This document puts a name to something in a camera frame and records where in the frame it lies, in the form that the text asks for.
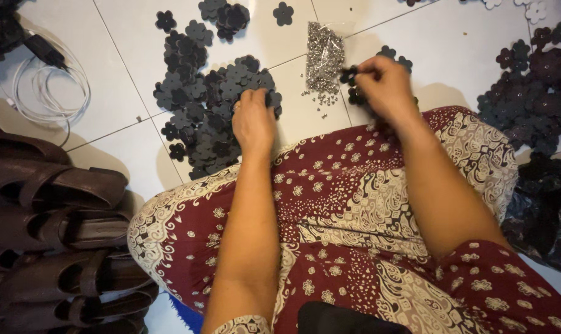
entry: white foam flower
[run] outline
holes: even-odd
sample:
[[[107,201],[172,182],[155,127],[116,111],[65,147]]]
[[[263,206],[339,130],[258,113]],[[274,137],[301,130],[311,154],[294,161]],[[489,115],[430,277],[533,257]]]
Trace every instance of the white foam flower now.
[[[536,24],[536,22],[546,18],[546,2],[540,1],[529,4],[528,10],[525,11],[525,18],[531,24]]]
[[[482,0],[484,1],[484,4],[486,5],[486,9],[491,10],[494,7],[498,6],[501,4],[501,2],[503,2],[503,0]]]

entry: finger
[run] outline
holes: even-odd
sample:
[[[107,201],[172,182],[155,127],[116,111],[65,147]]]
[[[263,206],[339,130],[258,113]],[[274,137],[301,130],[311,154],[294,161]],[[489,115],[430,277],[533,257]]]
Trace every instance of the finger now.
[[[254,95],[254,91],[251,89],[247,89],[246,91],[241,93],[241,101],[243,101],[244,103],[251,102],[252,95]]]
[[[372,73],[361,73],[355,76],[355,82],[358,87],[360,87],[363,92],[367,93],[370,92],[375,85],[377,85],[377,81],[375,81],[375,75]]]
[[[375,56],[362,62],[358,70],[359,72],[384,72],[394,65],[394,61],[388,57]]]
[[[254,94],[251,96],[251,100],[255,103],[265,105],[266,104],[266,93],[267,92],[268,92],[268,89],[260,88],[260,89],[258,89],[254,92]]]

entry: sandal strap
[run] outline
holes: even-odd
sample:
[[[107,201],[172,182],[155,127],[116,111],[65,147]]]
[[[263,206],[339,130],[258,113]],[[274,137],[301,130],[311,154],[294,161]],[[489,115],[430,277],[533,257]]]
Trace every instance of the sandal strap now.
[[[85,304],[90,300],[87,297],[75,297],[70,303],[70,309],[68,310],[68,320],[72,322],[76,327],[79,328],[88,328],[93,325],[96,325],[97,321],[95,322],[84,322],[83,321],[83,309]]]
[[[31,175],[30,179],[24,184],[19,194],[19,203],[26,209],[31,209],[33,205],[33,198],[49,179],[57,174],[73,169],[72,166],[58,165],[57,163],[48,164],[47,168],[39,169],[36,173]]]
[[[101,264],[109,254],[109,250],[100,250],[91,256],[91,259],[84,266],[80,273],[80,292],[87,297],[98,297],[100,292],[97,290],[97,275]]]
[[[68,228],[68,221],[66,218],[70,213],[76,211],[74,207],[59,209],[48,218],[48,220],[41,226],[41,235],[44,241],[52,248],[59,251],[66,251],[69,249],[64,244],[64,234]]]

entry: flower cutout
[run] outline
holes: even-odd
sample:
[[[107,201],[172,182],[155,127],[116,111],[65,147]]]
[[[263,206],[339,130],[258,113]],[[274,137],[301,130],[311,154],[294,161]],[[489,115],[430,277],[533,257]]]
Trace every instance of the flower cutout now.
[[[157,22],[155,22],[155,26],[169,33],[172,28],[177,26],[177,22],[173,19],[173,13],[171,11],[157,12]]]
[[[412,73],[412,62],[410,60],[407,60],[406,57],[400,56],[398,58],[398,64],[406,67],[408,73]]]
[[[241,93],[242,88],[240,85],[232,81],[224,81],[220,83],[220,89],[223,91],[221,97],[225,100],[234,100]]]
[[[204,0],[198,3],[198,8],[202,15],[202,19],[211,22],[216,21],[217,10],[227,4],[226,0]]]
[[[390,49],[389,46],[384,45],[381,47],[381,51],[379,51],[377,54],[375,54],[376,56],[384,56],[384,57],[388,57],[392,60],[395,60],[395,50],[394,49]]]
[[[357,66],[352,65],[350,68],[343,68],[340,72],[342,73],[342,75],[340,76],[340,82],[348,83],[350,87],[354,87],[355,76],[359,72]]]
[[[170,122],[165,123],[165,127],[161,129],[161,134],[165,136],[167,141],[173,141],[173,139],[180,139],[180,131],[177,130],[175,125]]]
[[[252,73],[257,73],[260,69],[260,62],[253,56],[247,55],[245,57],[239,58],[239,63],[247,66],[247,70]]]
[[[185,28],[185,34],[192,38],[199,48],[212,46],[214,33],[206,29],[204,23],[197,23],[195,19],[191,20]]]
[[[233,30],[231,29],[227,29],[225,27],[218,27],[218,30],[216,32],[216,35],[220,38],[220,39],[225,39],[227,40],[227,42],[233,42],[233,35],[235,33],[233,33]]]
[[[206,92],[204,80],[202,78],[197,78],[196,82],[188,87],[188,91],[193,98],[199,99],[200,96],[202,96],[202,94]]]
[[[276,24],[280,27],[286,25],[291,25],[293,22],[293,16],[295,11],[293,7],[287,6],[284,1],[278,4],[278,8],[272,11],[272,15],[276,18]]]
[[[282,101],[282,95],[280,93],[277,93],[274,90],[269,90],[268,93],[266,93],[267,107],[278,108],[280,106],[281,101]]]
[[[521,59],[523,61],[528,60],[528,52],[531,50],[529,45],[526,45],[524,40],[520,39],[519,41],[513,44],[513,51],[514,51],[514,59]]]
[[[213,113],[208,117],[208,125],[216,131],[221,131],[225,127],[225,120],[217,113]]]
[[[536,22],[546,18],[546,2],[540,1],[529,4],[528,10],[525,11],[525,18],[531,24],[536,24]]]
[[[229,143],[222,143],[220,141],[216,141],[215,145],[212,147],[212,151],[218,157],[225,157],[229,155],[229,149],[231,148],[231,144]]]
[[[497,56],[496,61],[500,64],[501,69],[506,69],[513,64],[514,51],[504,48],[501,50],[500,55]]]
[[[552,30],[552,43],[557,45],[561,43],[561,22],[556,25],[556,28]]]
[[[503,0],[482,0],[486,6],[486,9],[491,10],[503,2]]]
[[[183,145],[181,145],[180,143],[171,144],[169,145],[169,150],[170,150],[169,157],[171,159],[176,159],[179,162],[184,161],[185,149]]]

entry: stack of sandals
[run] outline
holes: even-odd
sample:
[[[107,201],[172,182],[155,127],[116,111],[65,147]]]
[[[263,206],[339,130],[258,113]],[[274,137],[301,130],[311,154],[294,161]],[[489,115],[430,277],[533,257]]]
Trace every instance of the stack of sandals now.
[[[0,334],[139,334],[159,288],[127,252],[127,180],[0,130]]]

